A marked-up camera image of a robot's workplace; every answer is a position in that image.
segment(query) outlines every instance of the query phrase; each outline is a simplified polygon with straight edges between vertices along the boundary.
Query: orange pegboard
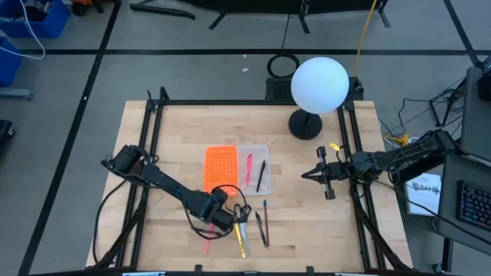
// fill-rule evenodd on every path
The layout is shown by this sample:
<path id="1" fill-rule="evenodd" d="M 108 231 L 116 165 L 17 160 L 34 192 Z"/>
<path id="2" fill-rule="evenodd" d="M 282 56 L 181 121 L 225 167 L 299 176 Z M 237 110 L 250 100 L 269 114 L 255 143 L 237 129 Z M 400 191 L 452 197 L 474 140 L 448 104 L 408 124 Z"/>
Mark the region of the orange pegboard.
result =
<path id="1" fill-rule="evenodd" d="M 239 187 L 238 156 L 234 146 L 212 146 L 206 149 L 204 186 L 205 192 L 211 192 L 220 185 Z M 237 196 L 238 191 L 232 187 L 221 188 L 229 196 Z"/>

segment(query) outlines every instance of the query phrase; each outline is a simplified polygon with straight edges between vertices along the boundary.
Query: white spherical lamp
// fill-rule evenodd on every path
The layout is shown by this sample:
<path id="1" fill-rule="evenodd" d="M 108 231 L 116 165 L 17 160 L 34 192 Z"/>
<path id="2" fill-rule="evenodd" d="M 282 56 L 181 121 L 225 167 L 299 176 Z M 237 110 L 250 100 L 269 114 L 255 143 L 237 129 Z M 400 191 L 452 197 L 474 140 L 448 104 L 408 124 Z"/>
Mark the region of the white spherical lamp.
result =
<path id="1" fill-rule="evenodd" d="M 322 129 L 319 114 L 340 107 L 349 86 L 344 67 L 329 57 L 315 57 L 300 65 L 292 78 L 293 100 L 301 108 L 288 122 L 293 136 L 301 140 L 314 139 Z"/>

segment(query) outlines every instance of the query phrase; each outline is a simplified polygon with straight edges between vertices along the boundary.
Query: clear plastic container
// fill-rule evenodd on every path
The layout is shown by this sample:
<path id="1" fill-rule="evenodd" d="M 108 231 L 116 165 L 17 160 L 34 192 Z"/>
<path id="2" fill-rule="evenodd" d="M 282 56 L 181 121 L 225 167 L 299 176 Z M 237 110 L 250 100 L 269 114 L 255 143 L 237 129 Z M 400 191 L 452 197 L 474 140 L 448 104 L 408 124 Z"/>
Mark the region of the clear plastic container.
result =
<path id="1" fill-rule="evenodd" d="M 247 185 L 247 159 L 249 155 L 252 155 L 252 165 L 249 185 Z M 256 192 L 262 161 L 265 161 L 265 168 L 262 173 L 259 191 Z M 246 196 L 269 195 L 271 193 L 271 168 L 269 166 L 269 152 L 266 145 L 239 146 L 239 187 Z"/>

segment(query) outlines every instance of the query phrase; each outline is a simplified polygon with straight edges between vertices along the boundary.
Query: keyboard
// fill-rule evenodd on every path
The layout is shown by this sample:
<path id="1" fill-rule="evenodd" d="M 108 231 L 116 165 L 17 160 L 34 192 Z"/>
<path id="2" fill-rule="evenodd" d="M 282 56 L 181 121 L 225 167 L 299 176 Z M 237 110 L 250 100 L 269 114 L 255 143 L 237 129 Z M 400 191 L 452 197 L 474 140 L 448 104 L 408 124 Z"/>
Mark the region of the keyboard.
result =
<path id="1" fill-rule="evenodd" d="M 457 219 L 491 231 L 491 189 L 460 180 Z"/>

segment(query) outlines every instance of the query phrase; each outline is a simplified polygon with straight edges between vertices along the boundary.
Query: gray floor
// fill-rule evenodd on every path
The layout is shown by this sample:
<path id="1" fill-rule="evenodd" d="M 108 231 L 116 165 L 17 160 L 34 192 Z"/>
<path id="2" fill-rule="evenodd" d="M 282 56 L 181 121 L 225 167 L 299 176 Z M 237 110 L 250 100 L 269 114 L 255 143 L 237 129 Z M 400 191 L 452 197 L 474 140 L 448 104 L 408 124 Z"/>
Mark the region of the gray floor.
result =
<path id="1" fill-rule="evenodd" d="M 124 2 L 108 49 L 247 49 L 280 48 L 286 15 L 227 15 L 214 31 L 208 29 L 217 14 L 173 1 L 167 7 L 184 8 L 197 19 L 143 14 Z M 488 0 L 452 0 L 475 49 L 490 50 L 487 28 Z M 70 17 L 63 35 L 43 40 L 47 49 L 98 49 L 113 4 L 102 15 Z M 364 47 L 387 50 L 463 50 L 464 46 L 441 0 L 390 0 L 385 28 L 375 15 Z M 355 49 L 367 12 L 307 17 L 311 34 L 304 34 L 291 18 L 285 48 Z M 30 40 L 15 40 L 23 49 Z M 145 99 L 165 86 L 173 99 L 263 99 L 265 66 L 271 55 L 106 55 L 88 100 L 80 129 L 62 179 L 51 217 L 31 273 L 83 268 L 91 241 L 94 216 L 101 200 L 107 171 L 100 160 L 111 154 L 126 100 Z M 314 56 L 299 55 L 301 61 Z M 355 56 L 330 56 L 352 74 Z M 14 87 L 35 92 L 31 101 L 0 99 L 0 118 L 15 123 L 17 135 L 0 164 L 0 267 L 3 275 L 17 273 L 32 230 L 58 164 L 75 110 L 95 56 L 48 55 L 43 61 L 24 60 Z M 278 61 L 276 70 L 288 70 Z M 359 77 L 365 98 L 374 100 L 379 117 L 398 125 L 397 112 L 404 97 L 429 99 L 465 75 L 467 56 L 362 56 Z M 403 120 L 427 109 L 409 103 Z M 451 114 L 453 119 L 458 114 Z M 449 131 L 456 125 L 447 127 Z M 430 113 L 407 124 L 411 136 L 434 128 Z M 430 271 L 441 258 L 443 238 L 433 233 L 429 219 L 404 214 L 404 226 L 415 268 Z M 491 258 L 456 245 L 453 272 L 481 275 L 491 270 Z"/>

